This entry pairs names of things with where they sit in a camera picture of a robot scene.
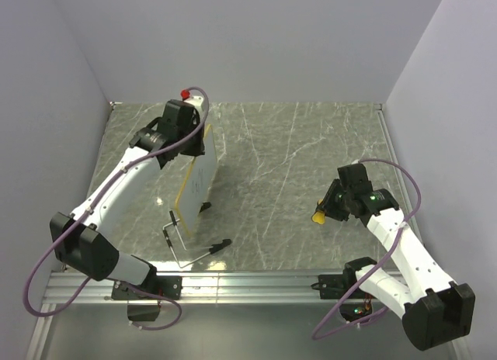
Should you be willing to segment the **yellow bone-shaped eraser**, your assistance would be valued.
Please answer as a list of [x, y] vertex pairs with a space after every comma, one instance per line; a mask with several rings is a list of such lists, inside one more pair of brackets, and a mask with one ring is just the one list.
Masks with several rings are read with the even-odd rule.
[[315, 212], [311, 216], [311, 220], [314, 223], [319, 224], [319, 225], [323, 225], [325, 223], [325, 211], [323, 210], [323, 207], [321, 205], [322, 202], [323, 202], [323, 199], [319, 199], [317, 201]]

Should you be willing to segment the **yellow framed whiteboard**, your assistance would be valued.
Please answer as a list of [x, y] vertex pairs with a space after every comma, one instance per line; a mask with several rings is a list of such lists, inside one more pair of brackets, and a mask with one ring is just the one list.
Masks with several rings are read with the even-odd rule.
[[217, 170], [217, 152], [211, 124], [205, 128], [203, 142], [204, 155], [192, 160], [174, 205], [176, 215], [189, 236], [193, 234], [201, 206], [207, 200]]

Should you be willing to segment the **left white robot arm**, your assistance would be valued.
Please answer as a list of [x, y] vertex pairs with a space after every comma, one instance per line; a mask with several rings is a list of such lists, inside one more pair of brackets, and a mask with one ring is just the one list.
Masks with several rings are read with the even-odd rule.
[[108, 239], [124, 210], [144, 185], [178, 155], [204, 154], [204, 125], [209, 110], [205, 96], [184, 92], [165, 104], [161, 116], [139, 129], [116, 167], [80, 206], [68, 215], [56, 213], [50, 221], [58, 261], [96, 281], [130, 283], [138, 299], [157, 290], [155, 267], [119, 251]]

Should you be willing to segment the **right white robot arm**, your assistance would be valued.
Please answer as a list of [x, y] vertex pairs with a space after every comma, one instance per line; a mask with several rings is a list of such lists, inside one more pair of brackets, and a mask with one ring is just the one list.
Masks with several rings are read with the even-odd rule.
[[379, 261], [364, 257], [346, 264], [341, 296], [312, 331], [321, 329], [336, 314], [346, 327], [368, 325], [387, 310], [395, 313], [407, 338], [420, 351], [469, 335], [475, 294], [458, 284], [432, 258], [408, 222], [414, 211], [403, 213], [387, 189], [375, 189], [365, 160], [342, 166], [312, 220], [346, 221], [354, 216], [380, 241], [386, 255]]

